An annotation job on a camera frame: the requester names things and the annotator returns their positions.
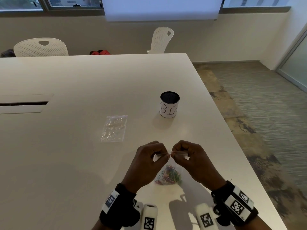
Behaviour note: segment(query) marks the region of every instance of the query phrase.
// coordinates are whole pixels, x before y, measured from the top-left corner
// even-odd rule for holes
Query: white chair
[[[64,42],[57,38],[31,38],[14,46],[16,57],[68,55]]]
[[[174,31],[168,27],[158,27],[153,33],[151,48],[147,51],[148,54],[164,53],[166,46],[174,36]]]

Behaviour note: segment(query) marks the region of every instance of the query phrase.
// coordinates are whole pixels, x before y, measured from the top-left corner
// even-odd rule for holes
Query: colorful rubber bands
[[[159,185],[172,185],[181,182],[181,175],[175,170],[175,167],[166,165],[165,169],[158,175],[156,184]]]

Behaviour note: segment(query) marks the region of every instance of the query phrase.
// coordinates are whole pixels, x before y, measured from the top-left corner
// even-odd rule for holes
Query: roller shade
[[[107,21],[217,19],[222,0],[102,0]]]

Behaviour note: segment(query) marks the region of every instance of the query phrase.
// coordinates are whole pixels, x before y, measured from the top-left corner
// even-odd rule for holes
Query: wrist strap
[[[101,223],[113,230],[135,225],[141,217],[134,208],[135,197],[136,194],[129,192],[123,184],[117,184],[102,207],[99,216]]]
[[[243,226],[258,215],[254,202],[229,181],[212,191],[211,195],[216,203],[215,209],[221,215],[217,218],[218,222],[230,221],[236,226]]]

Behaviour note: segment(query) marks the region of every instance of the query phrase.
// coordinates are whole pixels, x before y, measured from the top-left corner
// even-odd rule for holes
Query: ziploc bag
[[[159,155],[155,155],[154,161],[160,158]],[[169,158],[168,162],[159,171],[154,182],[158,185],[172,185],[181,183],[181,174],[183,167],[178,165],[172,157]]]
[[[107,116],[102,129],[101,142],[124,141],[127,118],[127,115]]]

